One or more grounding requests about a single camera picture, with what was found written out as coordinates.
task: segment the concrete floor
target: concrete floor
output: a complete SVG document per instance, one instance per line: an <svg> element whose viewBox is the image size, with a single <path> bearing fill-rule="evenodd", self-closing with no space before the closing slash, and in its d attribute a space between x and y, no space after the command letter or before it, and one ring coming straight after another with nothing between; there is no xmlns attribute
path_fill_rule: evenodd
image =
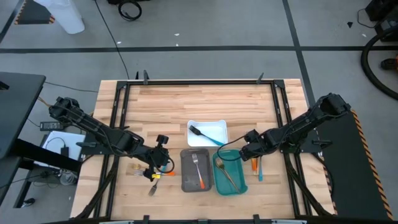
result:
<svg viewBox="0 0 398 224"><path fill-rule="evenodd" d="M305 51L299 63L294 47L362 46L376 33L356 22L356 12L369 0L152 0L140 3L142 17L136 22L120 18L117 7L98 0L130 77L146 69L151 78L301 78L307 93L315 98L329 92L339 93L357 111L369 143L374 162L384 185L389 204L398 217L398 151L395 130L398 121L395 100L383 95L370 84L359 64L361 52ZM17 5L16 0L0 2L0 30ZM83 16L86 30L68 35L59 24L11 25L0 39L0 71L41 74L48 82L97 90L100 80L126 79L117 52L101 48L114 47L111 36L92 0L75 0ZM287 13L291 13L298 40L291 35ZM352 28L347 22L353 22ZM189 50L164 51L155 47L184 46L290 46L290 50ZM134 47L152 47L151 52ZM97 52L79 53L79 48L96 48ZM4 49L22 49L25 54L5 54ZM61 53L33 53L43 49L61 49ZM62 53L72 49L74 53ZM386 73L378 62L395 57L396 52L371 52L372 69L382 81L398 90L396 73ZM57 96L79 101L90 112L95 93L83 93L45 84L41 97L53 103ZM36 103L30 117L33 122L51 121L47 108ZM39 144L44 132L26 123L20 138ZM16 179L23 178L20 170ZM69 217L74 187L56 189L31 187L28 197L37 199L29 208L13 209L12 204L21 185L10 188L0 207L1 223L42 223Z"/></svg>

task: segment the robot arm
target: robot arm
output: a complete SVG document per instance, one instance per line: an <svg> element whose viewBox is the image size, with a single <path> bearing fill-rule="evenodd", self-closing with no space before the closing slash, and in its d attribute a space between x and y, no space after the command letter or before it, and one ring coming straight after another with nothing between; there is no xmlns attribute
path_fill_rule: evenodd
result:
<svg viewBox="0 0 398 224"><path fill-rule="evenodd" d="M243 161L275 152L295 151L303 143L307 134L323 122L344 116L350 110L340 95L329 93L321 97L314 106L289 124L272 128L259 134L255 129L244 136L248 143L239 154Z"/></svg>
<svg viewBox="0 0 398 224"><path fill-rule="evenodd" d="M131 131L110 128L101 121L92 118L80 109L77 100L71 98L57 98L55 105L49 108L50 116L62 123L72 123L95 135L96 140L104 147L109 148L116 156L135 157L149 164L144 176L153 180L154 167L159 169L168 163L169 151L162 147L167 144L168 137L159 135L158 145L149 147L144 145L144 139Z"/></svg>

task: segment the teal spatula handle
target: teal spatula handle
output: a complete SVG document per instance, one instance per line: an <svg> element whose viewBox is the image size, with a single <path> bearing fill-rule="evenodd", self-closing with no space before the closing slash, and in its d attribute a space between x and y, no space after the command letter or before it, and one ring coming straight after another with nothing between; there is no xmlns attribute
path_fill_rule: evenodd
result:
<svg viewBox="0 0 398 224"><path fill-rule="evenodd" d="M216 141L216 140L214 140L214 139L212 139L212 138L210 138L210 137L207 137L207 136L205 136L205 135L203 135L204 137L206 137L206 138L208 138L210 141L212 141L212 142L214 142L217 146L222 146L224 143L222 143L222 142L219 142L219 141Z"/></svg>
<svg viewBox="0 0 398 224"><path fill-rule="evenodd" d="M261 156L259 158L259 181L262 181L262 159Z"/></svg>

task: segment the butcher block tabletop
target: butcher block tabletop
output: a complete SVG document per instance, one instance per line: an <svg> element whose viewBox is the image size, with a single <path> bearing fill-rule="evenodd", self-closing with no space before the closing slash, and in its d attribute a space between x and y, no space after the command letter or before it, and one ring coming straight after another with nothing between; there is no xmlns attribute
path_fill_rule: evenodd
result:
<svg viewBox="0 0 398 224"><path fill-rule="evenodd" d="M285 89L294 118L306 112L307 103L299 79L285 79ZM117 80L103 80L99 87L94 118L109 124ZM280 105L282 95L277 91ZM119 124L124 97L122 90L116 124ZM286 123L282 109L283 122ZM243 162L248 191L224 197L213 185L207 192L185 193L181 189L180 152L188 149L187 123L225 120L228 140L252 129L259 133L277 127L270 85L134 85L129 92L126 111L128 130L142 136L145 145L156 146L156 137L169 137L165 148L175 162L175 176L163 176L156 193L148 192L155 182L134 175L137 159L121 157L114 192L112 220L252 219L294 218L283 155L278 151L262 157L263 181L252 171L251 162ZM243 139L226 146L241 149ZM209 149L213 155L215 149ZM310 154L301 155L307 187L330 213L334 213L323 166ZM78 215L98 189L103 156L93 156L81 168L71 217ZM300 211L304 214L302 195L297 189ZM104 193L101 215L105 214L108 190Z"/></svg>

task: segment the small orange object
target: small orange object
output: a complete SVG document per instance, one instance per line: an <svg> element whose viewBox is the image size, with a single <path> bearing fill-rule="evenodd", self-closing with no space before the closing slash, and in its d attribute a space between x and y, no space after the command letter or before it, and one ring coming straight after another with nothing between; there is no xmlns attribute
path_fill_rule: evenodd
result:
<svg viewBox="0 0 398 224"><path fill-rule="evenodd" d="M168 174L164 174L164 175L175 175L175 172L169 172Z"/></svg>
<svg viewBox="0 0 398 224"><path fill-rule="evenodd" d="M251 159L251 170L257 171L257 159Z"/></svg>
<svg viewBox="0 0 398 224"><path fill-rule="evenodd" d="M203 180L200 177L200 188L204 189L205 188L205 184L203 183Z"/></svg>

